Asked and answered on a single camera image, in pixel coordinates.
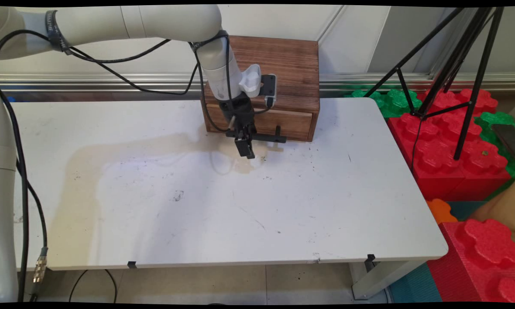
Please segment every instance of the table surface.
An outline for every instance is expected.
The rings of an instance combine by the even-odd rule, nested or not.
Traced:
[[[52,270],[426,260],[448,252],[375,102],[321,99],[313,142],[207,133],[197,100],[17,102]],[[15,252],[22,239],[15,180]],[[41,248],[30,199],[29,266]]]

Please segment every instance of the floor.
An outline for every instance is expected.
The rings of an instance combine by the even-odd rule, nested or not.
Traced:
[[[68,301],[82,270],[46,271],[38,301]],[[118,285],[117,303],[207,305],[313,305],[386,303],[382,290],[355,301],[351,273],[344,264],[141,268],[110,270]],[[32,273],[26,291],[31,291]],[[114,285],[104,270],[89,270],[73,292],[73,302],[112,303]]]

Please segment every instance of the wooden box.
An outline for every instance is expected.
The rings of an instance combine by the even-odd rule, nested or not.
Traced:
[[[230,45],[238,67],[246,70],[251,64],[261,67],[261,74],[277,76],[277,101],[263,114],[255,115],[258,133],[281,135],[297,141],[312,141],[317,125],[320,100],[318,93],[318,43],[298,39],[231,36]],[[226,129],[228,123],[208,85],[204,88],[206,105],[216,125]],[[263,96],[252,98],[256,111],[265,108]],[[217,132],[204,115],[208,132]]]

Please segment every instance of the black cable tie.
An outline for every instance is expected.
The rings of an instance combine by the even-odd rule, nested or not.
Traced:
[[[59,26],[57,25],[57,20],[55,19],[56,13],[57,10],[49,10],[46,12],[46,29],[49,43],[51,43],[51,47],[54,50],[63,52],[67,55],[72,55],[72,51],[68,47],[68,42],[63,37],[61,30],[59,30]]]
[[[203,41],[203,42],[193,42],[192,45],[191,45],[191,49],[194,53],[196,53],[197,49],[199,49],[200,47],[210,43],[211,41],[215,41],[216,39],[220,38],[220,37],[227,37],[229,34],[225,31],[225,30],[220,30],[214,37],[212,37],[211,39],[208,39],[206,41]]]

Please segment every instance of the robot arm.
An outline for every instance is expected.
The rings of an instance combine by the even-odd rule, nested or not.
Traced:
[[[48,36],[47,15],[18,12],[0,6],[0,40],[19,29],[32,30]],[[198,44],[214,39],[220,32],[221,15],[218,6],[94,6],[61,8],[55,14],[57,27],[68,45],[80,45],[111,39],[162,37]],[[0,59],[12,59],[51,51],[48,41],[21,34],[10,39],[0,51]],[[228,64],[226,51],[229,51]],[[241,156],[253,158],[254,139],[285,142],[285,137],[257,134],[253,124],[251,97],[265,95],[267,107],[276,98],[276,77],[263,80],[257,64],[240,72],[226,37],[201,45],[196,54],[208,84],[228,122],[226,135],[235,137]],[[229,98],[227,74],[230,80]],[[261,87],[266,84],[266,92]],[[15,179],[15,141],[8,113],[0,98],[0,302],[15,301],[18,291],[15,251],[13,246],[12,206]]]
[[[221,13],[214,4],[61,8],[55,19],[69,45],[145,37],[202,42],[213,38],[222,29]],[[18,12],[15,8],[0,6],[0,39],[18,29],[32,30],[47,36],[45,20],[45,13]],[[0,59],[24,57],[52,49],[51,44],[39,37],[22,34],[12,38],[4,46],[0,51]],[[226,39],[221,38],[197,51],[208,84],[218,100],[228,99],[226,50]],[[242,91],[247,92],[249,97],[257,96],[261,74],[251,85],[245,80],[241,83],[250,75],[249,72],[240,72],[230,48],[229,72],[232,98],[236,98]],[[252,72],[255,79],[255,67]]]

